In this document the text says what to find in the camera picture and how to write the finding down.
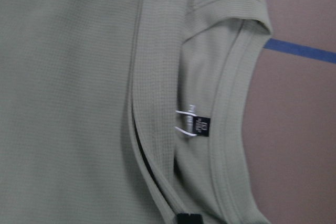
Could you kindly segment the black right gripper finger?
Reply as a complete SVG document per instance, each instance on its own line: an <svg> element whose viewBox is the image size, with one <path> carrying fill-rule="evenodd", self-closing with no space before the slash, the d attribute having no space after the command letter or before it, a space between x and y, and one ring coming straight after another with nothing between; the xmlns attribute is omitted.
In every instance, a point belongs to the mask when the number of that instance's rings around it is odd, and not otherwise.
<svg viewBox="0 0 336 224"><path fill-rule="evenodd" d="M179 213L176 215L177 224L203 224L201 214Z"/></svg>

